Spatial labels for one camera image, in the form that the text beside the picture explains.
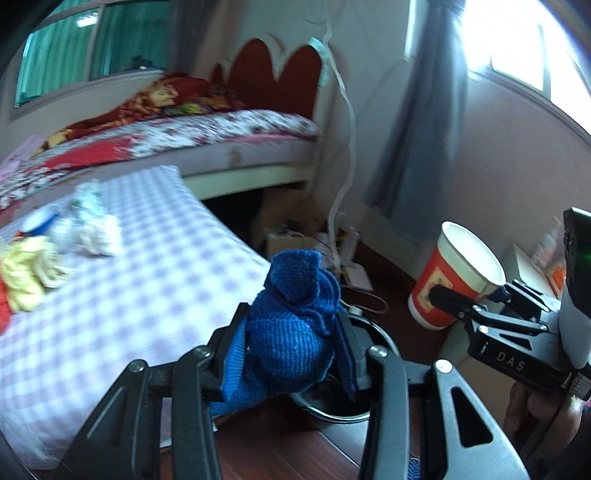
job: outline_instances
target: checkered bedsheet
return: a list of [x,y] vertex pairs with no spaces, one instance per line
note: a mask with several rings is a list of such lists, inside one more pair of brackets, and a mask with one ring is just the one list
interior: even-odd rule
[[[0,430],[30,468],[55,466],[129,361],[171,362],[206,343],[238,303],[254,299],[268,271],[176,167],[102,187],[122,225],[123,254],[72,255],[74,276],[0,336]],[[8,240],[23,220],[0,236]]]

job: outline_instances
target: metal screw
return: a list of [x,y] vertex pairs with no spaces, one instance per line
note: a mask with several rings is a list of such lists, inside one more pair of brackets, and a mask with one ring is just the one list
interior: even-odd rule
[[133,372],[134,374],[137,374],[141,372],[145,366],[146,362],[144,362],[143,360],[134,360],[128,365],[127,368],[129,368],[129,371]]
[[193,355],[195,355],[199,359],[207,358],[211,354],[212,349],[210,349],[207,345],[201,345],[193,349]]
[[451,363],[443,358],[440,358],[435,362],[435,368],[437,368],[442,374],[448,374],[453,370]]
[[369,347],[369,353],[375,358],[384,358],[388,355],[388,350],[381,345],[373,345]]

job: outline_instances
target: window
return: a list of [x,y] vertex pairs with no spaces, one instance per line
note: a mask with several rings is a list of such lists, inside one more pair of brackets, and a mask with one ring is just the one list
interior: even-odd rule
[[538,0],[466,0],[468,67],[538,92],[591,134],[591,89],[569,38]]
[[167,0],[64,0],[27,39],[15,106],[74,83],[163,69],[167,27]]

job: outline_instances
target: cardboard box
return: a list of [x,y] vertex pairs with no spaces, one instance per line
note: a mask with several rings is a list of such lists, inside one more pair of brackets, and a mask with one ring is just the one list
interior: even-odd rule
[[314,198],[303,190],[273,187],[265,189],[261,210],[251,224],[251,246],[260,249],[269,233],[287,222],[297,225],[305,236],[313,236],[326,217]]
[[312,250],[316,245],[316,238],[301,235],[267,234],[267,250],[265,255],[270,260],[273,255],[285,250]]

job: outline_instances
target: window frame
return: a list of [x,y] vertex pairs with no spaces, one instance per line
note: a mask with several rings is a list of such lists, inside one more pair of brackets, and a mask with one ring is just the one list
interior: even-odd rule
[[[564,123],[567,127],[569,127],[573,132],[581,139],[587,146],[591,147],[591,132],[587,132],[577,121],[575,121],[569,114],[563,111],[560,107],[556,106],[552,103],[550,99],[551,93],[551,79],[550,79],[550,59],[548,57],[548,47],[546,43],[546,35],[544,33],[544,26],[541,23],[537,23],[538,30],[540,32],[540,41],[542,47],[542,60],[543,60],[543,80],[542,80],[542,90],[537,89],[533,85],[514,77],[509,73],[502,72],[500,70],[496,70],[492,66],[492,54],[488,56],[488,62],[484,65],[479,67],[469,67],[469,72],[471,74],[475,74],[477,77],[485,77],[488,80],[492,80],[495,83],[498,83],[504,87],[507,87],[509,90],[526,97],[527,99],[533,101],[538,106],[547,110],[552,116],[560,120]],[[585,88],[589,96],[591,97],[591,77],[585,75],[585,72],[581,69],[581,67],[577,64],[577,61],[573,57],[572,46],[567,49],[566,53],[568,54],[570,61],[573,63],[575,69],[577,70],[579,77],[583,81]]]
[[[161,69],[145,69],[145,70],[134,70],[131,72],[118,72],[113,73],[110,75],[102,76],[97,79],[90,78],[90,70],[92,67],[92,57],[95,49],[96,37],[99,32],[100,21],[103,17],[103,13],[105,11],[105,7],[108,5],[113,4],[127,4],[127,3],[139,3],[139,2],[156,2],[161,0],[93,0],[91,2],[86,2],[82,5],[77,5],[76,7],[71,7],[63,12],[58,12],[55,15],[51,15],[44,19],[41,23],[39,23],[35,29],[31,32],[35,32],[37,30],[46,27],[53,22],[62,20],[63,18],[71,17],[78,13],[86,12],[88,10],[98,10],[98,17],[96,19],[96,24],[94,25],[92,34],[90,36],[87,50],[86,50],[86,58],[85,58],[85,75],[84,79],[81,82],[72,83],[70,85],[66,85],[65,87],[61,87],[51,92],[48,92],[44,95],[41,95],[38,98],[30,100],[29,102],[23,103],[21,106],[17,106],[17,89],[18,89],[18,77],[21,72],[21,64],[22,64],[22,54],[25,49],[25,45],[27,44],[27,40],[23,42],[21,47],[18,49],[17,54],[13,58],[12,61],[12,68],[14,71],[10,76],[12,77],[12,88],[10,91],[10,97],[12,102],[12,109],[10,114],[10,120],[16,120],[24,115],[28,115],[34,110],[44,106],[47,103],[55,102],[56,100],[71,95],[74,92],[78,92],[84,89],[91,89],[94,87],[98,87],[100,85],[104,85],[105,83],[110,82],[118,82],[122,79],[125,80],[136,80],[146,77],[147,79],[150,77],[160,76],[164,73],[164,70]],[[11,67],[7,69],[7,74],[9,74]]]

